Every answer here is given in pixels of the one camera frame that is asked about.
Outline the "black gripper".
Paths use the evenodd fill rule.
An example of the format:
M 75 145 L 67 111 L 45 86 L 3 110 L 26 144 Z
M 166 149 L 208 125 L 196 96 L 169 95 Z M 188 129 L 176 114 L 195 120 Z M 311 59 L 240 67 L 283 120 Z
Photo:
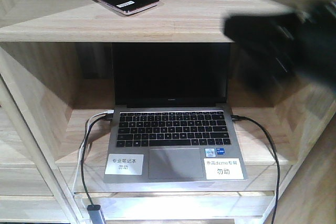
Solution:
M 242 76 L 252 88 L 269 89 L 299 73 L 335 90 L 334 1 L 279 15 L 233 15 L 223 33 L 246 53 Z

